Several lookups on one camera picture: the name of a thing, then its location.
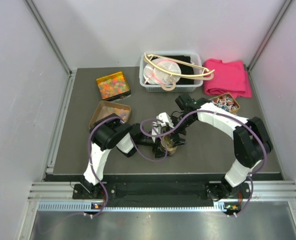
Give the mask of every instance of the white wall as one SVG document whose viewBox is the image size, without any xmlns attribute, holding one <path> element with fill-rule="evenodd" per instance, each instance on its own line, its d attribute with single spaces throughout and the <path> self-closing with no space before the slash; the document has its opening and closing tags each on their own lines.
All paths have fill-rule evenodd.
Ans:
<svg viewBox="0 0 296 240">
<path fill-rule="evenodd" d="M 296 0 L 252 76 L 284 174 L 296 181 Z"/>
<path fill-rule="evenodd" d="M 67 74 L 22 0 L 0 1 L 0 240 L 45 163 Z"/>
<path fill-rule="evenodd" d="M 138 66 L 189 50 L 248 64 L 283 0 L 35 0 L 69 66 Z"/>
</svg>

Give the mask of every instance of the floor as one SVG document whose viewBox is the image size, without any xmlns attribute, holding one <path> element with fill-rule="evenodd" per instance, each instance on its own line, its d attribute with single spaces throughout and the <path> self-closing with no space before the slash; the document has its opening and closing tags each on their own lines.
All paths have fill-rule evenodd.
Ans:
<svg viewBox="0 0 296 240">
<path fill-rule="evenodd" d="M 38 212 L 31 240 L 296 240 L 286 202 L 252 202 L 237 218 L 221 212 L 106 212 L 93 220 L 82 214 L 66 218 L 70 214 Z"/>
<path fill-rule="evenodd" d="M 80 68 L 77 71 L 67 116 L 64 123 L 59 150 L 53 174 L 80 175 L 88 164 L 87 139 L 89 122 L 101 100 L 96 79 L 123 71 L 131 88 L 132 95 L 118 103 L 132 108 L 130 123 L 140 123 L 155 118 L 161 112 L 172 113 L 179 110 L 175 99 L 180 93 L 150 93 L 139 84 L 138 67 Z M 193 98 L 210 98 L 203 88 L 190 94 Z M 238 98 L 241 109 L 239 116 L 262 118 L 256 95 L 253 98 Z M 232 140 L 205 123 L 195 122 L 187 129 L 187 144 L 180 146 L 177 153 L 163 162 L 154 163 L 143 159 L 139 154 L 126 158 L 116 149 L 108 157 L 105 174 L 153 174 L 153 173 L 225 173 L 234 162 Z M 151 149 L 139 147 L 143 153 L 153 157 Z M 268 155 L 268 163 L 263 170 L 278 173 L 280 167 L 274 151 Z"/>
</svg>

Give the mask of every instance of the white plastic basket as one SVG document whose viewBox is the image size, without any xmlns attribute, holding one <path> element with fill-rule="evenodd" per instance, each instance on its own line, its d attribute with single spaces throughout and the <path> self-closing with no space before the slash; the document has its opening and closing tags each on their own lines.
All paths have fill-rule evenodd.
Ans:
<svg viewBox="0 0 296 240">
<path fill-rule="evenodd" d="M 182 51 L 162 51 L 162 52 L 147 52 L 147 54 L 156 54 L 160 56 L 186 56 L 191 58 L 191 62 L 193 64 L 201 66 L 201 59 L 198 54 L 193 52 L 182 52 Z M 144 77 L 143 77 L 143 69 L 147 65 L 147 63 L 143 60 L 144 54 L 141 57 L 140 60 L 140 71 L 139 71 L 139 81 L 140 85 L 145 87 L 148 92 L 167 92 L 162 89 L 162 87 L 158 84 L 144 84 Z M 194 74 L 202 74 L 201 69 L 194 68 Z M 201 80 L 191 80 L 194 81 L 193 84 L 190 85 L 179 85 L 177 84 L 176 88 L 172 91 L 168 91 L 168 93 L 171 92 L 177 92 L 177 93 L 190 93 L 195 91 L 197 87 L 202 86 L 203 81 Z"/>
</svg>

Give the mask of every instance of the black item in basket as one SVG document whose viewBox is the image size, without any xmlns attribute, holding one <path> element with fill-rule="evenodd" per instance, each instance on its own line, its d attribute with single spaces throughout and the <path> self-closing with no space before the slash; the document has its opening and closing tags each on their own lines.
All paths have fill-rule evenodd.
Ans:
<svg viewBox="0 0 296 240">
<path fill-rule="evenodd" d="M 180 60 L 180 61 L 183 61 L 183 62 L 186 62 L 186 63 L 189 63 L 189 64 L 191 63 L 191 58 L 188 57 L 188 56 L 178 55 L 178 56 L 164 56 L 164 57 Z M 181 74 L 194 75 L 194 71 L 193 71 L 192 67 L 182 65 L 180 63 L 178 63 L 178 65 L 179 65 L 179 67 L 181 69 Z M 193 85 L 193 84 L 194 84 L 194 80 L 183 78 L 183 77 L 181 77 L 179 79 L 179 81 L 177 82 L 177 85 Z"/>
</svg>

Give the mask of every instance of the pink towel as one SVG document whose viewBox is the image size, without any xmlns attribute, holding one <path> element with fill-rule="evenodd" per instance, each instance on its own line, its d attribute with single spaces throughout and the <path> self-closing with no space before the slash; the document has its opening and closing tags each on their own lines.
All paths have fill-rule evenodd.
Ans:
<svg viewBox="0 0 296 240">
<path fill-rule="evenodd" d="M 222 62 L 209 59 L 204 63 L 209 70 L 214 71 L 210 81 L 204 81 L 204 92 L 207 95 L 221 95 L 231 93 L 236 97 L 252 97 L 248 73 L 244 70 L 242 61 Z"/>
</svg>

